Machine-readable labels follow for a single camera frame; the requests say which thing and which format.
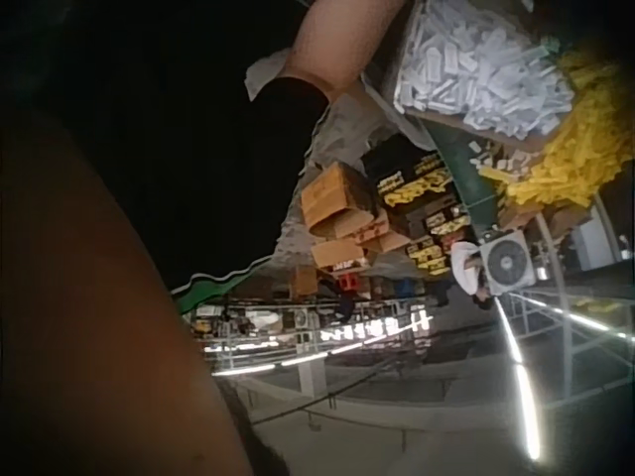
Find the person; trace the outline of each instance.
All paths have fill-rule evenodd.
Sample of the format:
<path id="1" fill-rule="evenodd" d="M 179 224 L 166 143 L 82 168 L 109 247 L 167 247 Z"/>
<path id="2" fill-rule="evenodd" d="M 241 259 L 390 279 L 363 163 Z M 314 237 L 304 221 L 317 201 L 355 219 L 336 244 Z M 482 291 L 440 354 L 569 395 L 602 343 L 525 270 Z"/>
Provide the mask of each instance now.
<path id="1" fill-rule="evenodd" d="M 2 109 L 5 465 L 285 472 L 249 454 L 179 313 L 273 253 L 316 125 L 404 1 L 317 0 L 249 102 L 273 3 L 87 2 L 32 103 L 49 115 Z"/>
<path id="2" fill-rule="evenodd" d="M 483 262 L 478 246 L 469 241 L 456 241 L 450 248 L 452 274 L 462 289 L 472 296 L 478 307 L 488 310 L 493 300 L 485 280 Z"/>

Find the fluorescent light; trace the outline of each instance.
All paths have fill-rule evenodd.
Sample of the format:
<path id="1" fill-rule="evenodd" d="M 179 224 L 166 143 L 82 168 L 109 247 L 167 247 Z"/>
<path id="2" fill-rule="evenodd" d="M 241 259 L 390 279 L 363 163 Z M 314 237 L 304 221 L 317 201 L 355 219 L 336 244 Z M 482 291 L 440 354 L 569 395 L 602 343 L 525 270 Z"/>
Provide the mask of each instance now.
<path id="1" fill-rule="evenodd" d="M 337 349 L 331 350 L 331 354 L 341 354 L 342 352 L 348 352 L 349 350 L 358 349 L 364 345 L 363 342 L 357 342 L 356 344 L 344 345 L 343 347 L 339 347 Z"/>
<path id="2" fill-rule="evenodd" d="M 518 342 L 516 342 L 512 328 L 509 325 L 509 320 L 507 319 L 505 310 L 500 304 L 498 297 L 495 299 L 495 302 L 496 307 L 498 307 L 498 313 L 501 321 L 503 322 L 507 342 L 509 343 L 509 350 L 512 355 L 512 359 L 515 362 L 514 370 L 516 371 L 516 378 L 518 380 L 518 393 L 520 394 L 523 426 L 525 429 L 525 449 L 527 450 L 529 457 L 533 461 L 536 461 L 540 458 L 540 432 L 538 430 L 536 402 L 534 400 L 532 386 L 529 382 L 529 374 L 527 373 L 525 366 L 522 364 L 523 356 L 520 352 L 520 347 L 518 346 Z"/>
<path id="3" fill-rule="evenodd" d="M 535 299 L 529 299 L 528 297 L 522 297 L 519 295 L 514 295 L 518 298 L 524 299 L 528 302 L 530 302 L 531 304 L 535 304 L 535 305 L 539 305 L 540 307 L 547 307 L 547 305 L 544 302 L 540 302 L 539 300 L 535 300 Z"/>
<path id="4" fill-rule="evenodd" d="M 307 357 L 299 357 L 297 359 L 284 360 L 281 362 L 283 367 L 289 367 L 290 365 L 298 365 L 305 362 L 311 362 L 316 359 L 323 359 L 328 355 L 328 352 L 320 352 L 319 354 L 308 355 Z"/>
<path id="5" fill-rule="evenodd" d="M 532 386 L 529 383 L 529 375 L 524 366 L 516 364 L 516 377 L 520 391 L 520 402 L 525 424 L 525 447 L 529 457 L 536 461 L 540 458 L 540 434 L 538 432 L 538 417 L 536 415 L 536 402 Z"/>
<path id="6" fill-rule="evenodd" d="M 538 275 L 538 279 L 544 281 L 548 278 L 547 270 L 543 267 L 536 268 L 536 274 Z"/>
<path id="7" fill-rule="evenodd" d="M 569 316 L 571 317 L 572 320 L 579 322 L 580 324 L 585 325 L 586 327 L 591 327 L 593 329 L 601 330 L 603 332 L 606 332 L 607 330 L 611 329 L 607 325 L 604 325 L 595 320 L 591 320 L 588 317 L 584 317 L 583 315 L 569 313 Z"/>
<path id="8" fill-rule="evenodd" d="M 520 353 L 520 347 L 518 347 L 518 342 L 514 338 L 514 333 L 512 332 L 512 328 L 509 325 L 509 321 L 507 320 L 507 315 L 503 310 L 503 306 L 500 305 L 500 300 L 496 299 L 496 306 L 498 307 L 498 312 L 500 314 L 501 321 L 503 322 L 503 328 L 505 329 L 505 335 L 507 337 L 507 342 L 509 343 L 509 350 L 512 354 L 512 359 L 517 364 L 523 363 L 523 356 Z"/>
<path id="9" fill-rule="evenodd" d="M 372 344 L 379 340 L 385 339 L 386 337 L 387 337 L 386 335 L 378 335 L 377 337 L 373 337 L 372 339 L 364 340 L 364 344 Z"/>
<path id="10" fill-rule="evenodd" d="M 531 302 L 535 305 L 539 305 L 541 307 L 548 307 L 544 302 L 540 302 L 539 300 L 535 300 L 535 299 L 529 299 L 528 297 L 522 297 L 519 295 L 514 295 L 517 296 L 518 298 L 524 299 L 528 302 Z M 558 314 L 562 314 L 564 315 L 565 313 L 563 312 L 562 309 L 560 309 L 559 307 L 551 307 L 551 310 L 553 312 L 557 312 Z M 607 332 L 609 330 L 611 330 L 611 328 L 607 325 L 602 324 L 601 322 L 598 322 L 596 320 L 593 319 L 589 319 L 588 317 L 584 316 L 584 315 L 579 315 L 579 314 L 574 314 L 572 312 L 569 313 L 569 317 L 571 318 L 571 320 L 574 320 L 575 322 L 582 324 L 586 327 L 590 327 L 591 329 L 595 329 L 595 330 L 600 330 L 602 332 Z M 622 333 L 620 332 L 619 334 L 617 334 L 618 337 L 622 337 L 623 339 L 626 338 L 626 334 L 623 334 L 624 337 L 622 337 Z"/>
<path id="11" fill-rule="evenodd" d="M 273 370 L 274 368 L 276 368 L 274 364 L 258 365 L 255 367 L 245 367 L 242 369 L 223 370 L 220 372 L 214 372 L 211 375 L 215 377 L 221 377 L 221 376 L 230 376 L 230 375 L 253 374 L 255 372 L 265 372 L 267 370 Z"/>

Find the railing post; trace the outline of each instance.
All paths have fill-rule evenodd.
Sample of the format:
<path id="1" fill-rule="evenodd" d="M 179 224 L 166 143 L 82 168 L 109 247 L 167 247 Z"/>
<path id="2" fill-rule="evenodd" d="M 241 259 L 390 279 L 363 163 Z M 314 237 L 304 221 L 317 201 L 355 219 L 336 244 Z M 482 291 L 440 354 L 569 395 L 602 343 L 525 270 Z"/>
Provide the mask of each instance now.
<path id="1" fill-rule="evenodd" d="M 554 246 L 554 240 L 552 234 L 549 231 L 549 226 L 542 213 L 536 215 L 536 221 L 540 228 L 545 244 L 547 245 L 547 251 L 549 253 L 549 259 L 552 262 L 552 271 L 554 272 L 554 279 L 558 288 L 558 294 L 560 295 L 560 307 L 563 310 L 563 352 L 564 352 L 564 396 L 568 399 L 572 394 L 572 380 L 573 380 L 573 353 L 572 353 L 572 320 L 569 310 L 569 297 L 567 296 L 567 289 L 565 288 L 565 276 L 563 275 L 563 269 L 560 266 L 560 260 L 556 247 Z"/>

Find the cardboard box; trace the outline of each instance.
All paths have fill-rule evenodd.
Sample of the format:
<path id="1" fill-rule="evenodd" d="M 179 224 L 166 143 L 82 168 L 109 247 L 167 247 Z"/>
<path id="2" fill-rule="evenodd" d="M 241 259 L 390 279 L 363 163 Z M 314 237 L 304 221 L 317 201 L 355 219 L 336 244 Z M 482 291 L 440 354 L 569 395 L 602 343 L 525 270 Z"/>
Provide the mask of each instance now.
<path id="1" fill-rule="evenodd" d="M 352 237 L 362 248 L 387 253 L 410 243 L 408 220 L 382 208 L 377 218 Z"/>
<path id="2" fill-rule="evenodd" d="M 352 238 L 325 241 L 311 248 L 316 265 L 332 276 L 369 269 L 377 254 L 355 244 Z"/>
<path id="3" fill-rule="evenodd" d="M 316 295 L 318 293 L 318 279 L 318 270 L 313 266 L 297 266 L 291 275 L 291 299 L 296 300 Z"/>
<path id="4" fill-rule="evenodd" d="M 553 239 L 558 239 L 575 228 L 590 220 L 590 211 L 579 205 L 569 205 L 561 208 L 549 222 L 549 231 Z"/>
<path id="5" fill-rule="evenodd" d="M 312 235 L 339 239 L 374 219 L 375 204 L 364 176 L 335 163 L 302 190 L 302 212 Z"/>

